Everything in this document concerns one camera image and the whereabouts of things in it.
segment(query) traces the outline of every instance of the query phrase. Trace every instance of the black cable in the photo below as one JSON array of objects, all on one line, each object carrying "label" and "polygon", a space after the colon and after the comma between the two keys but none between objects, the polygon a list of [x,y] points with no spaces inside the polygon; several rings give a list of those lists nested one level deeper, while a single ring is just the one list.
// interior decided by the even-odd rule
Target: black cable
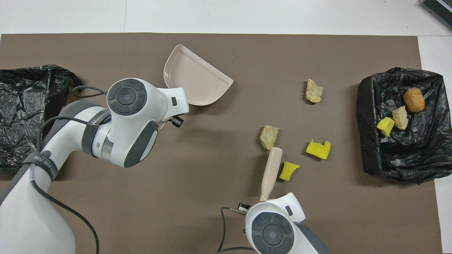
[{"label": "black cable", "polygon": [[230,208],[230,207],[222,207],[222,208],[220,209],[221,218],[223,219],[223,236],[222,236],[222,238],[221,238],[220,247],[218,247],[217,252],[221,250],[221,248],[223,247],[223,243],[225,242],[225,236],[226,236],[226,219],[225,219],[225,215],[223,214],[223,210],[225,210],[225,209],[230,210],[231,208]]},{"label": "black cable", "polygon": [[[88,89],[96,90],[96,91],[98,91],[98,92],[100,92],[100,93],[98,93],[98,94],[90,94],[90,95],[78,95],[78,94],[75,93],[76,90],[83,89],[83,88],[88,88]],[[75,97],[78,97],[78,98],[89,98],[89,97],[94,97],[94,96],[99,96],[99,95],[107,95],[107,92],[105,92],[104,90],[102,90],[102,89],[100,89],[100,88],[93,87],[93,86],[90,86],[90,85],[80,85],[80,86],[74,87],[74,88],[72,89],[72,94],[73,94]]]},{"label": "black cable", "polygon": [[240,249],[244,249],[244,250],[252,250],[252,251],[255,252],[255,250],[254,250],[253,248],[251,248],[251,247],[232,247],[232,248],[226,248],[226,249],[222,249],[222,250],[220,250],[220,251],[217,251],[215,254],[223,253],[223,252],[231,251],[231,250],[240,250]]},{"label": "black cable", "polygon": [[223,236],[221,238],[220,247],[218,247],[218,250],[217,250],[217,252],[215,254],[226,252],[226,251],[239,250],[239,249],[255,251],[253,248],[250,248],[250,247],[232,247],[232,248],[221,249],[223,247],[223,243],[225,241],[225,236],[226,236],[226,219],[225,219],[225,215],[223,213],[223,210],[225,210],[225,209],[229,210],[229,211],[232,211],[230,207],[222,207],[220,209],[221,218],[223,220]]},{"label": "black cable", "polygon": [[72,117],[56,116],[56,117],[50,118],[49,120],[45,121],[41,125],[41,127],[39,127],[39,129],[38,129],[38,135],[37,135],[37,138],[36,138],[36,151],[37,152],[41,152],[41,150],[42,150],[42,132],[44,131],[44,128],[50,122],[53,122],[53,121],[58,120],[58,119],[61,119],[61,120],[72,120],[72,121],[80,122],[80,123],[83,123],[83,124],[88,124],[87,121],[83,121],[83,120],[80,120],[80,119],[77,119],[77,118],[72,118]]},{"label": "black cable", "polygon": [[79,214],[76,210],[70,208],[69,206],[61,203],[60,201],[58,201],[57,199],[55,199],[54,197],[50,196],[49,194],[47,194],[45,191],[43,191],[34,180],[31,181],[31,184],[33,185],[33,187],[35,188],[35,190],[37,190],[41,195],[43,195],[45,198],[47,198],[48,200],[54,202],[55,204],[61,206],[62,208],[72,212],[73,214],[75,214],[77,217],[79,217],[86,225],[88,225],[89,229],[91,229],[91,232],[93,232],[94,235],[94,239],[96,240],[96,254],[99,254],[99,238],[97,237],[97,233],[96,230],[94,229],[94,227],[91,225],[91,223],[85,218],[83,217],[83,215]]}]

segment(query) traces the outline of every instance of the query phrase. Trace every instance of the brown table mat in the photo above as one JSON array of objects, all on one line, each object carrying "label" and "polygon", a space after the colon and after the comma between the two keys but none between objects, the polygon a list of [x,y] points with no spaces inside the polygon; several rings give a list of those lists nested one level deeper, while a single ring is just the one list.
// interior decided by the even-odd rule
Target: brown table mat
[{"label": "brown table mat", "polygon": [[[433,181],[404,184],[364,173],[355,120],[363,78],[395,66],[421,68],[416,37],[3,34],[0,69],[57,64],[102,89],[126,77],[165,87],[163,67],[180,43],[233,78],[229,90],[211,105],[191,105],[180,129],[165,126],[142,163],[122,169],[75,152],[50,186],[93,224],[101,253],[214,253],[220,208],[259,199],[265,124],[280,128],[283,161],[301,165],[289,182],[275,184],[271,198],[295,193],[305,223],[333,253],[441,252]],[[308,78],[324,86],[316,105],[304,99]],[[105,97],[93,100],[106,106]],[[304,152],[311,139],[332,143],[327,160]],[[2,173],[0,191],[10,178]],[[58,210],[77,253],[94,253],[88,227]],[[249,246],[245,217],[225,213],[224,247]]]}]

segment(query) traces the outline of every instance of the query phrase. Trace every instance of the pink dustpan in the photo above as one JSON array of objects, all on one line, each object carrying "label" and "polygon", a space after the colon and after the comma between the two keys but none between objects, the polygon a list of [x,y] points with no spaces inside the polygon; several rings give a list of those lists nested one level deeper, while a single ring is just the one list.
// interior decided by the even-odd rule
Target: pink dustpan
[{"label": "pink dustpan", "polygon": [[184,88],[188,103],[197,106],[215,102],[234,82],[182,44],[168,57],[163,77],[168,88]]}]

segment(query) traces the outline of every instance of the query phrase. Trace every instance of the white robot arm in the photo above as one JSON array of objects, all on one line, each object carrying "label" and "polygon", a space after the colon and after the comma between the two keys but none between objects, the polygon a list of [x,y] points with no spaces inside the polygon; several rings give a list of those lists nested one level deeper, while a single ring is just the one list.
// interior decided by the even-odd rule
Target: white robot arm
[{"label": "white robot arm", "polygon": [[305,218],[293,193],[259,202],[246,213],[246,237],[260,254],[331,254]]},{"label": "white robot arm", "polygon": [[65,107],[60,116],[85,123],[57,120],[44,139],[44,148],[33,153],[0,196],[0,254],[74,254],[72,230],[44,192],[69,154],[85,153],[121,167],[142,161],[151,151],[159,126],[188,113],[182,88],[159,89],[140,79],[123,79],[107,93],[109,109],[89,100]]}]

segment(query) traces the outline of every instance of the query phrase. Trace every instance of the yellow sponge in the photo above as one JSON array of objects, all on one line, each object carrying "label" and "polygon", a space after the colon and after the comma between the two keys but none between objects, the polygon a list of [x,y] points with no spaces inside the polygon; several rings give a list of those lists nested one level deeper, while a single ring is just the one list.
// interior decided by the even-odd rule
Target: yellow sponge
[{"label": "yellow sponge", "polygon": [[330,149],[331,149],[330,142],[325,141],[325,143],[322,145],[320,143],[315,143],[314,139],[313,139],[313,140],[311,140],[308,147],[306,148],[306,153],[326,160],[326,158],[328,157],[328,154],[330,153]]},{"label": "yellow sponge", "polygon": [[383,135],[389,136],[394,127],[394,120],[392,118],[383,118],[378,124],[377,129],[380,129]]},{"label": "yellow sponge", "polygon": [[283,170],[282,170],[281,174],[279,175],[279,178],[281,178],[282,180],[289,181],[292,173],[296,169],[299,169],[299,168],[300,168],[300,165],[296,165],[296,164],[284,161],[284,167],[282,168]]}]

